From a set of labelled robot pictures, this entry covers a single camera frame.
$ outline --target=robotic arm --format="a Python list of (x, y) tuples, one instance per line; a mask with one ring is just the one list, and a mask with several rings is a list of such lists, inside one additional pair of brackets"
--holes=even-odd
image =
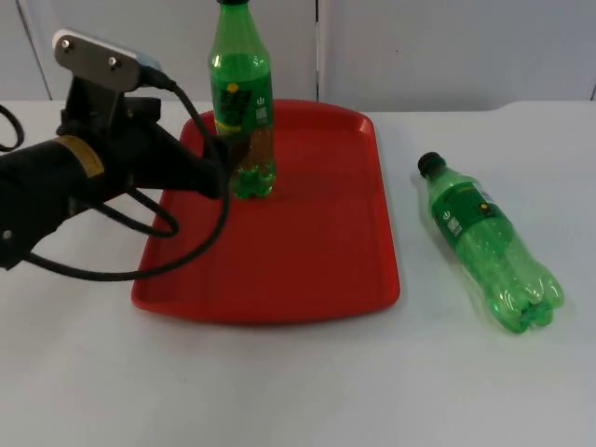
[[(58, 32), (53, 44), (57, 63), (73, 73), (73, 80), (58, 137), (0, 157), (0, 203), (10, 210), (0, 214), (0, 267), (10, 269), (24, 260), (70, 277), (114, 281), (148, 278), (192, 261), (223, 227), (228, 178), (248, 153), (249, 139), (210, 135), (184, 92), (140, 53), (70, 30)], [(202, 156), (190, 153), (157, 124), (159, 99), (125, 96), (140, 87), (178, 96), (205, 138)], [(15, 126), (19, 145), (19, 121), (4, 107), (0, 112)], [(88, 272), (31, 253), (43, 237), (85, 210), (97, 210), (152, 237), (175, 236), (176, 220), (136, 188), (221, 198), (222, 213), (211, 236), (196, 250), (144, 272)], [(155, 212), (169, 231), (133, 221), (104, 203), (123, 194)]]

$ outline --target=upright bottle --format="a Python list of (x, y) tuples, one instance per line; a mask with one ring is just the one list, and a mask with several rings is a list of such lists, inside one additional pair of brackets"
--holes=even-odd
[(211, 94), (219, 134), (250, 134), (251, 149), (232, 176), (239, 198), (273, 189), (271, 60), (252, 20), (249, 0), (218, 0), (219, 22), (210, 54)]
[(508, 330), (546, 326), (563, 303), (557, 279), (523, 245), (513, 225), (478, 181), (447, 168), (436, 153), (420, 158), (433, 219), (481, 286), (493, 315)]

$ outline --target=yellow label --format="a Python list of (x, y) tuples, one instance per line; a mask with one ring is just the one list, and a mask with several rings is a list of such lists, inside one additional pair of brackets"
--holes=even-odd
[(102, 160), (86, 142), (73, 135), (62, 135), (54, 140), (71, 151), (78, 159), (89, 178), (103, 174), (105, 169)]

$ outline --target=bottle base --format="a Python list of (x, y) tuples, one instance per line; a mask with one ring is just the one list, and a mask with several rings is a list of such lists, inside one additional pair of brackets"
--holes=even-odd
[(273, 191), (273, 184), (277, 175), (275, 163), (240, 168), (230, 181), (230, 190), (236, 198), (263, 198)]

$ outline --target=bottle neck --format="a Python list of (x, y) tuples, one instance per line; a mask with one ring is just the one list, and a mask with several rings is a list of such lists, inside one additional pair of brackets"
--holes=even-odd
[(449, 168), (447, 168), (445, 165), (437, 166), (436, 168), (434, 168), (427, 174), (427, 180), (429, 182), (435, 182), (435, 181), (437, 181), (437, 179), (439, 177), (441, 177), (448, 170), (449, 170)]
[(221, 5), (220, 12), (225, 16), (247, 15), (250, 13), (249, 4), (247, 2), (241, 5)]

